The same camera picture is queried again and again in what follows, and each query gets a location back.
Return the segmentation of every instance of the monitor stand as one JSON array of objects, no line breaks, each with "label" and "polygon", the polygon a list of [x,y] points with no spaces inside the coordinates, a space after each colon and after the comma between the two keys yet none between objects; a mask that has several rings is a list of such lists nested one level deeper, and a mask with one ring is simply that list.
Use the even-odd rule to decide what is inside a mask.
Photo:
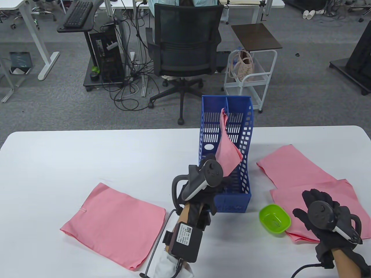
[{"label": "monitor stand", "polygon": [[371,21],[350,58],[330,61],[330,68],[337,69],[361,87],[363,96],[371,93]]}]

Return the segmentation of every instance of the green plastic bowl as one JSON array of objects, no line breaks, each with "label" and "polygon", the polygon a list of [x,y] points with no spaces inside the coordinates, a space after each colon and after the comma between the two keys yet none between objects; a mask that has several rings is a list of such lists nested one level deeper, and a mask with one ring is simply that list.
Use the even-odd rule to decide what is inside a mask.
[{"label": "green plastic bowl", "polygon": [[290,216],[278,205],[271,204],[259,212],[262,225],[271,233],[280,234],[291,226]]}]

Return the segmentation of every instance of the pink towel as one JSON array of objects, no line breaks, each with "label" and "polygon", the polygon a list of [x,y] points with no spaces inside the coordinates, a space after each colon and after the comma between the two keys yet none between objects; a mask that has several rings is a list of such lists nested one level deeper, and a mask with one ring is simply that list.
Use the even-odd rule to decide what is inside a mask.
[{"label": "pink towel", "polygon": [[352,185],[346,179],[341,179],[339,181],[307,184],[270,191],[274,202],[281,206],[291,218],[291,227],[286,232],[293,241],[318,242],[317,237],[311,231],[308,231],[304,224],[292,214],[295,208],[300,208],[304,211],[308,210],[302,198],[302,193],[304,190],[311,190],[312,188],[327,192],[334,201],[339,202],[341,206],[347,206],[352,214],[358,215],[362,222],[362,239],[371,238],[371,219],[369,215],[359,203]]},{"label": "pink towel", "polygon": [[164,208],[100,183],[61,230],[98,254],[135,270],[148,256],[165,213]]},{"label": "pink towel", "polygon": [[277,188],[336,181],[293,145],[279,148],[260,160],[257,165],[265,171]]},{"label": "pink towel", "polygon": [[215,158],[219,162],[223,169],[223,176],[229,176],[232,171],[237,167],[242,161],[242,153],[240,150],[232,143],[229,139],[226,125],[228,121],[228,115],[225,113],[224,108],[220,113],[220,130],[221,138],[219,142],[218,149],[216,150]]}]

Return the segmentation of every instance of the person's arm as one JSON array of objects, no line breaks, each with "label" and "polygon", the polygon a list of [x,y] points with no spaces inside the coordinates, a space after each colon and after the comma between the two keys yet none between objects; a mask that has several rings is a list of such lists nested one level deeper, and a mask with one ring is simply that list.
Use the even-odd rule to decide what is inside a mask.
[{"label": "person's arm", "polygon": [[340,249],[333,249],[336,268],[339,278],[361,278],[360,268],[349,259]]}]

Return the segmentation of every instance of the brown tabletop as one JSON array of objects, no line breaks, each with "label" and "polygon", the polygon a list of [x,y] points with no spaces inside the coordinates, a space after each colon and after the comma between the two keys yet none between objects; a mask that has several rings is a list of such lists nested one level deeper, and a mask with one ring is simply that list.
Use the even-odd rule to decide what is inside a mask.
[{"label": "brown tabletop", "polygon": [[232,25],[232,29],[247,51],[282,48],[263,23]]}]

